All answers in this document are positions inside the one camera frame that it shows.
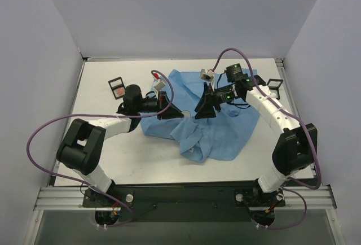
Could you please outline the round blue badge pin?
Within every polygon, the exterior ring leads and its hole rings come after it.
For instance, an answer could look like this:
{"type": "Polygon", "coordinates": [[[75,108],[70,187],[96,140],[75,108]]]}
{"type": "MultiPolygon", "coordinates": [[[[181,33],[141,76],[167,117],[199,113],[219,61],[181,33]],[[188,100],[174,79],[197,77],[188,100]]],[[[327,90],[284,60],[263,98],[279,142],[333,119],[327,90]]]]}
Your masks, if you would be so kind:
{"type": "Polygon", "coordinates": [[[191,118],[192,117],[190,111],[182,111],[182,114],[183,114],[183,118],[191,118]]]}

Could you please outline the blue button-up shirt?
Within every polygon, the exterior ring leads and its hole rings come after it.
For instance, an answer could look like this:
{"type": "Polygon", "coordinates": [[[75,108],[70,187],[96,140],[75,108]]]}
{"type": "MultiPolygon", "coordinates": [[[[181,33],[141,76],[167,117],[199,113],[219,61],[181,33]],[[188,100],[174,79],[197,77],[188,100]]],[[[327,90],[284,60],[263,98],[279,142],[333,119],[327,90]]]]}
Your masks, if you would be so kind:
{"type": "Polygon", "coordinates": [[[233,160],[247,144],[257,125],[260,114],[253,107],[221,105],[213,119],[195,119],[195,107],[203,92],[204,81],[197,72],[172,70],[168,76],[174,90],[173,103],[189,117],[158,120],[148,117],[140,122],[146,136],[178,142],[183,157],[203,163],[206,159],[233,160]]]}

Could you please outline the red maple leaf brooch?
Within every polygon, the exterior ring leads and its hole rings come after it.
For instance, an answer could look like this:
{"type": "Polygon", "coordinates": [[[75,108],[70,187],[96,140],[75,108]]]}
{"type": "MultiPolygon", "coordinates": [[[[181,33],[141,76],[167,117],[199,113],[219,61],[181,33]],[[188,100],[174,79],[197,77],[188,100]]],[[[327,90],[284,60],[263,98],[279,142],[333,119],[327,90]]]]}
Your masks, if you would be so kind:
{"type": "Polygon", "coordinates": [[[117,89],[117,94],[118,95],[124,95],[124,93],[125,93],[125,89],[123,87],[120,87],[120,88],[117,89]]]}

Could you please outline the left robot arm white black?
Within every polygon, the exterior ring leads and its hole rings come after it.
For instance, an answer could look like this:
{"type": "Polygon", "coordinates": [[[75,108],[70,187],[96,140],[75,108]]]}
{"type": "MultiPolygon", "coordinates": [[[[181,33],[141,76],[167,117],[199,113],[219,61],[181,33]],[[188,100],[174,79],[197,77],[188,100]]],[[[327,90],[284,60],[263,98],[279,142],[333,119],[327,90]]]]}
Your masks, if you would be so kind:
{"type": "Polygon", "coordinates": [[[117,110],[119,116],[72,121],[58,148],[56,159],[96,191],[95,199],[101,205],[109,206],[116,198],[114,181],[99,165],[104,141],[135,130],[141,119],[145,118],[142,113],[156,116],[159,120],[183,117],[180,109],[173,105],[173,87],[170,87],[170,92],[171,97],[162,90],[155,91],[155,97],[143,97],[140,87],[132,84],[125,88],[123,102],[117,110]]]}

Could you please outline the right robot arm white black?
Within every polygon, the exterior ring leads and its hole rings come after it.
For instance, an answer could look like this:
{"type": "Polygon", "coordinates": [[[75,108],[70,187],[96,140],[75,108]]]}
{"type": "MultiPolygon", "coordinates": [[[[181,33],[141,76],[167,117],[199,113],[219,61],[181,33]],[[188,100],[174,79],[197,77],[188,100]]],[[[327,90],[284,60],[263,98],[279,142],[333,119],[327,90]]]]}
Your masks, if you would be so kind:
{"type": "Polygon", "coordinates": [[[301,125],[292,117],[259,75],[247,75],[239,64],[227,67],[225,74],[228,85],[216,89],[214,72],[201,70],[200,78],[205,82],[195,118],[215,118],[221,104],[239,98],[258,111],[278,137],[271,168],[256,179],[252,192],[252,202],[266,204],[295,173],[314,163],[317,129],[313,124],[301,125]]]}

